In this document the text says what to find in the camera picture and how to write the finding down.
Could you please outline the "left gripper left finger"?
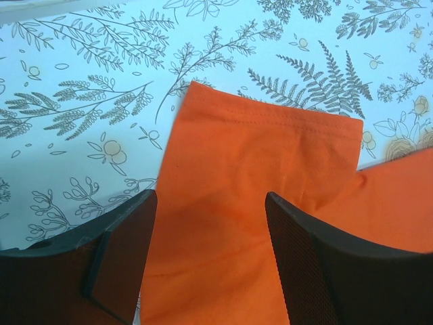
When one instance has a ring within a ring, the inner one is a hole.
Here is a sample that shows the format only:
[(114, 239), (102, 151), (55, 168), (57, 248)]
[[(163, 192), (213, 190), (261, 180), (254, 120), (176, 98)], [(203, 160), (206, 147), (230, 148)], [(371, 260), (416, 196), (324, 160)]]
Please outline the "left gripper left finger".
[(157, 203), (145, 190), (73, 230), (1, 251), (1, 323), (132, 324)]

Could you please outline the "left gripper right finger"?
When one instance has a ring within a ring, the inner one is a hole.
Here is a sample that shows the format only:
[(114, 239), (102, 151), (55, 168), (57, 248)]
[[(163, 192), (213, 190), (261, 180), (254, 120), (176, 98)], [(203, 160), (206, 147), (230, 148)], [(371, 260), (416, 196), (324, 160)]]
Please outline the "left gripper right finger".
[(291, 324), (431, 324), (432, 255), (376, 244), (274, 192), (267, 225)]

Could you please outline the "floral patterned table mat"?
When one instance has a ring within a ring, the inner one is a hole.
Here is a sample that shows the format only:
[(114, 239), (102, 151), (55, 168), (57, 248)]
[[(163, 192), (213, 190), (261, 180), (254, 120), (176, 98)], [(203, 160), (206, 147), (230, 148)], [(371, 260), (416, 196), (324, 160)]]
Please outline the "floral patterned table mat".
[(134, 1), (1, 25), (1, 251), (157, 183), (192, 83), (432, 150), (431, 1)]

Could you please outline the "orange t shirt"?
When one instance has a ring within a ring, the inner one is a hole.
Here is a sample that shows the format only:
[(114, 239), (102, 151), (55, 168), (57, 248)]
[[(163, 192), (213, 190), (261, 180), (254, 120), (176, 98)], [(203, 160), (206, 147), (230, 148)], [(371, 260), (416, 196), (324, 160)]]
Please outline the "orange t shirt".
[(187, 90), (157, 183), (143, 324), (287, 324), (265, 213), (275, 192), (346, 232), (432, 250), (432, 150), (358, 170), (360, 120)]

